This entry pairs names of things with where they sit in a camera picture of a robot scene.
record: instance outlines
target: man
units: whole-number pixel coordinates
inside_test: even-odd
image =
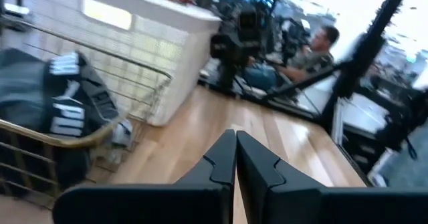
[[[310,46],[304,46],[293,58],[288,60],[287,67],[264,66],[261,68],[247,68],[244,77],[250,86],[261,90],[269,90],[276,85],[275,69],[293,82],[306,79],[310,74],[333,63],[330,48],[339,38],[339,30],[333,26],[323,26],[316,33]]]

